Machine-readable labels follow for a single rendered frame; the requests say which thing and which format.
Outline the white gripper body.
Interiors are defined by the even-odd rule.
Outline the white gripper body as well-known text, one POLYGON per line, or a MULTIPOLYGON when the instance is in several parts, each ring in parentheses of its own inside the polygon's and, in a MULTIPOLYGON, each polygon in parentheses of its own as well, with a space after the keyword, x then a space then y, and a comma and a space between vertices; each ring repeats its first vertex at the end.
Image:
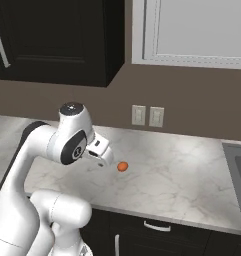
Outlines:
POLYGON ((102 154, 98 154, 94 151, 88 150, 88 157, 95 160, 99 166, 110 166, 113 163, 114 155, 110 147, 107 147, 102 154))

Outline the black base cupboard door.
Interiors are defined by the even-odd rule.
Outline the black base cupboard door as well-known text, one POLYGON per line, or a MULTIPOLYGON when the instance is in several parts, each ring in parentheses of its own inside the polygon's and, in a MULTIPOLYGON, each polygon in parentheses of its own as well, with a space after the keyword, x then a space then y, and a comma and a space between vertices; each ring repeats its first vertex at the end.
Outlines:
POLYGON ((199 246, 127 233, 115 233, 113 235, 114 256, 116 234, 120 235, 120 256, 203 256, 204 254, 204 249, 199 246))

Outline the black wall cupboard door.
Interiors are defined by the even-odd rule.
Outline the black wall cupboard door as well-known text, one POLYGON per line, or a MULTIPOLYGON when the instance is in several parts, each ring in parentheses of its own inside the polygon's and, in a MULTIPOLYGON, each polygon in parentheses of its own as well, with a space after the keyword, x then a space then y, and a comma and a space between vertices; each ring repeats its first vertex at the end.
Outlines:
POLYGON ((125 62, 125 0, 0 0, 0 80, 106 87, 125 62))

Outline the white framed window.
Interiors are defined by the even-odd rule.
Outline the white framed window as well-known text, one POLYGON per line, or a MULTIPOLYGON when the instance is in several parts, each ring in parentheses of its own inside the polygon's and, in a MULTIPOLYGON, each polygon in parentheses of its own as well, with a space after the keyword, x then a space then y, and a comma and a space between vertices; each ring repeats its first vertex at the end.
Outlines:
POLYGON ((241 70, 241 0, 133 0, 132 62, 241 70))

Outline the white wall socket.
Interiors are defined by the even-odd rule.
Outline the white wall socket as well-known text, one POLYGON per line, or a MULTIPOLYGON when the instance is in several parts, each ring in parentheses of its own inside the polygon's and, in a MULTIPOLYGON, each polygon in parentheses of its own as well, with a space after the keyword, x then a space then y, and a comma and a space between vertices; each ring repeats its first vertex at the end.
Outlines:
POLYGON ((151 107, 149 114, 150 127, 163 127, 164 109, 162 107, 151 107))
POLYGON ((132 124, 133 125, 144 125, 146 117, 146 107, 133 105, 132 106, 132 124))

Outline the black drawer front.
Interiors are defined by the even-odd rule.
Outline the black drawer front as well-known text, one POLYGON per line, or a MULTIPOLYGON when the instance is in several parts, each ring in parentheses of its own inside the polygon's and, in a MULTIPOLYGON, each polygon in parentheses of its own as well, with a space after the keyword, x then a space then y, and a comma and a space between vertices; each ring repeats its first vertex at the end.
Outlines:
POLYGON ((155 238, 166 238, 181 243, 187 243, 195 246, 204 247, 210 236, 210 231, 206 229, 199 229, 192 226, 185 226, 170 222, 153 220, 148 218, 141 218, 137 216, 110 213, 110 226, 120 231, 130 232, 136 235, 142 235, 155 238), (144 227, 143 222, 147 221, 149 224, 168 227, 171 226, 171 232, 160 232, 144 227))

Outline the grey steel sink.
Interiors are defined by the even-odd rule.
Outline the grey steel sink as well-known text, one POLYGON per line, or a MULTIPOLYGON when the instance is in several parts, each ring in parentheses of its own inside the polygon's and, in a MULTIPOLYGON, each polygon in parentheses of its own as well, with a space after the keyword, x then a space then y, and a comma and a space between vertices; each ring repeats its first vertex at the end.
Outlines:
POLYGON ((241 145, 222 143, 241 212, 241 145))

